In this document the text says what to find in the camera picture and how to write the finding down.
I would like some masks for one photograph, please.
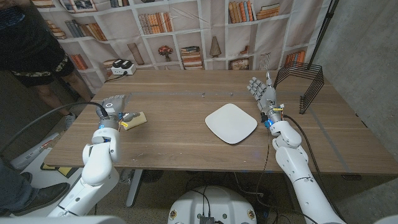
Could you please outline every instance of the wire rack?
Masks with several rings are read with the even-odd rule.
[[[276,89],[277,85],[289,75],[312,80],[310,87],[303,96],[300,96],[300,114],[304,114],[325,83],[323,80],[322,66],[289,62],[278,71],[274,88]]]

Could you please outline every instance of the sponge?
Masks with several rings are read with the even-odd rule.
[[[147,118],[145,117],[144,112],[140,112],[138,117],[133,118],[129,122],[122,122],[121,125],[123,125],[125,130],[128,130],[140,124],[144,124],[145,122],[147,122]]]

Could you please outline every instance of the white plate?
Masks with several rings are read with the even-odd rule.
[[[257,127],[254,118],[232,103],[212,112],[205,121],[217,137],[230,144],[242,141]]]

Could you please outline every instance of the metal table leg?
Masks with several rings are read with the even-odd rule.
[[[141,175],[143,170],[136,169],[131,180],[129,195],[127,196],[126,206],[132,207],[136,201],[136,195],[138,194]]]

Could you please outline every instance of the printed backdrop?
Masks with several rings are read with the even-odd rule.
[[[111,60],[131,60],[137,69],[180,70],[188,66],[186,56],[182,59],[189,55],[181,52],[184,47],[199,47],[203,69],[229,69],[232,60],[248,58],[251,70],[277,70],[288,54],[300,51],[305,51],[308,62],[330,1],[252,0],[256,14],[264,12],[263,6],[278,4],[277,16],[239,23],[231,22],[230,0],[34,0],[34,4],[96,93],[108,78]],[[151,28],[156,22],[151,15],[156,14],[166,19],[164,32]],[[217,58],[210,55],[213,37],[221,50]],[[159,55],[163,45],[173,49],[169,62]]]

